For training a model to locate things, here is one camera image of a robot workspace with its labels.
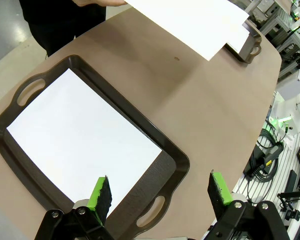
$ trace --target white paper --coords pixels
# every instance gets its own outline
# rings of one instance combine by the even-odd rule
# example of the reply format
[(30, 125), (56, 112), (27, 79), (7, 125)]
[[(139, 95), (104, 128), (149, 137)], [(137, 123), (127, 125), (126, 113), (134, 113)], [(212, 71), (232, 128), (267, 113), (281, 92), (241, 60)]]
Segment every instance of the white paper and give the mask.
[(68, 69), (7, 128), (39, 169), (73, 202), (109, 178), (122, 201), (161, 149)]
[(241, 49), (245, 45), (248, 37), (249, 31), (245, 29), (242, 25), (234, 30), (233, 34), (231, 34), (230, 40), (228, 40), (228, 44), (232, 47), (237, 53), (240, 53)]
[(210, 60), (248, 14), (227, 0), (126, 0), (139, 12)]

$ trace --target green light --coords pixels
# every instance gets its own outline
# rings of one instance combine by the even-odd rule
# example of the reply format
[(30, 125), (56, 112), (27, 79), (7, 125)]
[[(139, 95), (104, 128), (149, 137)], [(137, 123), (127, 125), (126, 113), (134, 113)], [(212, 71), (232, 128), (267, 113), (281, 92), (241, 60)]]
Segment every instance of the green light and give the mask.
[(287, 117), (278, 119), (278, 123), (284, 123), (284, 122), (290, 121), (291, 119), (292, 119), (291, 116), (287, 116)]
[(270, 123), (275, 127), (277, 125), (277, 120), (271, 117)]

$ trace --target screw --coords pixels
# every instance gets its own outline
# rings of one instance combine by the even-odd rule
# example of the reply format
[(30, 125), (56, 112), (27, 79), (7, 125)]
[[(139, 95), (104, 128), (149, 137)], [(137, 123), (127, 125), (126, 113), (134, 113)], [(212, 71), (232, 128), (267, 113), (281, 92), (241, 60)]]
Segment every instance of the screw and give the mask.
[(79, 211), (78, 211), (78, 213), (79, 213), (80, 215), (83, 215), (83, 214), (86, 213), (86, 210), (85, 210), (84, 208), (80, 208)]
[(57, 218), (59, 216), (59, 213), (57, 213), (56, 211), (54, 211), (53, 213), (52, 213), (52, 217), (53, 218)]
[(262, 203), (262, 208), (263, 208), (264, 210), (267, 210), (267, 209), (269, 208), (269, 206), (268, 206), (268, 204), (266, 204), (266, 203)]
[(236, 202), (234, 204), (234, 206), (235, 206), (236, 209), (240, 209), (242, 207), (242, 204), (240, 202)]

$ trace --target handle hole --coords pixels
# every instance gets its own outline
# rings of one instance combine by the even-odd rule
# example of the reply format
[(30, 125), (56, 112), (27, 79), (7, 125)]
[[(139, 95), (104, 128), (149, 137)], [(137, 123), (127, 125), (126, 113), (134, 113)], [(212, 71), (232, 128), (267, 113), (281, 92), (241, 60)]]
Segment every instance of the handle hole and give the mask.
[(250, 54), (254, 55), (254, 54), (256, 54), (258, 51), (259, 51), (259, 47), (258, 47), (258, 46), (254, 46), (254, 47), (252, 48), (252, 51), (250, 52)]
[(165, 203), (165, 197), (157, 196), (156, 199), (154, 200), (152, 207), (149, 209), (149, 211), (145, 215), (143, 215), (136, 221), (136, 225), (139, 228), (142, 228), (145, 225), (147, 225), (148, 223), (150, 223), (158, 215), (158, 213), (164, 206), (164, 203)]
[(26, 88), (21, 92), (16, 102), (19, 106), (24, 106), (28, 99), (34, 94), (36, 91), (43, 89), (46, 85), (45, 80), (42, 78), (35, 80), (34, 82), (30, 83)]

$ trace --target tray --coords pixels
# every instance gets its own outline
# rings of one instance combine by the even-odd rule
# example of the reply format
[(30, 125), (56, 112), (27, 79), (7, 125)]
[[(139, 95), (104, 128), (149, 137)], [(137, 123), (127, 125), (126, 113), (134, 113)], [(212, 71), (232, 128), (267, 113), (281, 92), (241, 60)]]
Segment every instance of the tray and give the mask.
[(249, 31), (249, 36), (243, 45), (241, 51), (237, 53), (230, 45), (226, 44), (225, 48), (229, 50), (240, 62), (251, 64), (254, 58), (261, 53), (261, 35), (245, 21), (242, 26)]
[[(162, 149), (159, 156), (107, 218), (106, 228), (114, 239), (132, 239), (152, 228), (164, 216), (174, 190), (189, 170), (190, 162), (178, 147), (79, 56), (66, 57), (49, 71), (29, 78), (18, 88), (11, 104), (0, 115), (0, 153), (46, 210), (60, 209), (67, 213), (73, 208), (74, 203), (40, 171), (7, 130), (17, 116), (67, 69), (77, 74), (91, 89)], [(24, 106), (18, 105), (17, 100), (20, 94), (23, 94), (23, 90), (40, 79), (45, 81), (44, 88), (35, 91)], [(151, 222), (138, 227), (137, 220), (148, 212), (159, 196), (164, 197), (162, 209)]]

